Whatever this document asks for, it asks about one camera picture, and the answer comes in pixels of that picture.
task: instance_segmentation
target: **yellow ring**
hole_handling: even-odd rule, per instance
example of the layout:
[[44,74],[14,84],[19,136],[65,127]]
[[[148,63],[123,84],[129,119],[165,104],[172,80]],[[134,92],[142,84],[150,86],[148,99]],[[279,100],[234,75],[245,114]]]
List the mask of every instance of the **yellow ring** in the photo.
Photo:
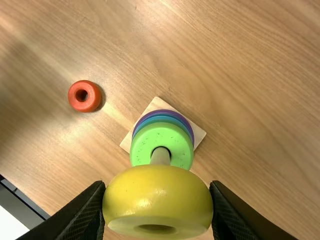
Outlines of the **yellow ring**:
[[187,239],[207,231],[213,202],[204,182],[168,165],[140,165],[119,174],[102,202],[110,229],[148,239]]

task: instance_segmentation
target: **blue ring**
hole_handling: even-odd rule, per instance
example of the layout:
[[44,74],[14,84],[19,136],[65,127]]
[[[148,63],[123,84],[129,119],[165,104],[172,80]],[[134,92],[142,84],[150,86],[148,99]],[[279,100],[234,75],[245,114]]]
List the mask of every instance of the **blue ring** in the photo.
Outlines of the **blue ring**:
[[187,127],[178,119],[174,118],[173,116],[166,116],[166,115],[160,115],[160,116],[152,116],[146,120],[144,120],[135,130],[135,132],[132,135],[132,139],[137,135],[137,133],[143,129],[144,127],[154,124],[154,123],[169,123],[174,124],[177,127],[181,128],[190,138],[192,139],[190,132],[188,131]]

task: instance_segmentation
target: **green ring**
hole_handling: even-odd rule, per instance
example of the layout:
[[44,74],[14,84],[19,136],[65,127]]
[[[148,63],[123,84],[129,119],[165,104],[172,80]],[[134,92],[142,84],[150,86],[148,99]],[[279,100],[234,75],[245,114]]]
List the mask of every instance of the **green ring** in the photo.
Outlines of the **green ring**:
[[180,127],[167,122],[152,123],[137,133],[130,148],[132,166],[150,164],[152,151],[157,147],[170,150],[171,166],[190,170],[194,159],[192,142]]

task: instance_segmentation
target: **purple ring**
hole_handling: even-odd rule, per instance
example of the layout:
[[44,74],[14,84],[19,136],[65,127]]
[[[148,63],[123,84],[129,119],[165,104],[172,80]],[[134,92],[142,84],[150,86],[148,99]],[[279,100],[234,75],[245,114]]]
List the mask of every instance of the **purple ring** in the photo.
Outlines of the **purple ring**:
[[154,114],[171,114],[171,115],[179,118],[183,122],[183,124],[186,126],[188,131],[190,132],[192,145],[195,146],[195,134],[194,134],[194,131],[192,130],[192,127],[191,127],[190,123],[188,122],[188,120],[184,116],[182,116],[180,113],[178,113],[176,111],[168,110],[168,109],[159,109],[159,110],[154,110],[154,111],[148,112],[146,115],[144,115],[142,118],[140,118],[140,120],[136,123],[136,125],[134,126],[134,129],[133,129],[133,133],[137,130],[137,127],[145,119],[149,118],[150,116],[152,116]]

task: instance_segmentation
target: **ring stacking toy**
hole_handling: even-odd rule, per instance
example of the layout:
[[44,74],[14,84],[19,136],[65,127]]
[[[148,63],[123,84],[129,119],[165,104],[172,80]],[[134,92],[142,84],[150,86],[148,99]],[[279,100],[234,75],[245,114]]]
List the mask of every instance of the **ring stacking toy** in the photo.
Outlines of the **ring stacking toy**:
[[94,82],[80,80],[71,85],[68,91],[70,105],[83,113],[93,112],[102,100],[101,91]]
[[113,231],[146,239],[187,239],[207,231],[213,201],[205,183],[189,169],[195,136],[181,114],[155,110],[134,127],[132,168],[106,188],[103,216]]

